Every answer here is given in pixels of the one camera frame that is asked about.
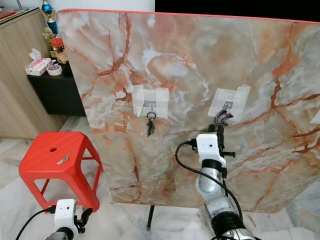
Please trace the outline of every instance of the black tripod leg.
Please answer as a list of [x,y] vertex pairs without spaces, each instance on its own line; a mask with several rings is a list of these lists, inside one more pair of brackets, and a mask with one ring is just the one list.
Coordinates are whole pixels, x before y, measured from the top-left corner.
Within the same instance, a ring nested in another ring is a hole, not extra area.
[[150,229],[151,229],[151,221],[152,221],[152,217],[154,215],[154,210],[155,210],[155,205],[151,205],[150,210],[149,210],[148,223],[146,224],[146,229],[148,231],[150,231]]

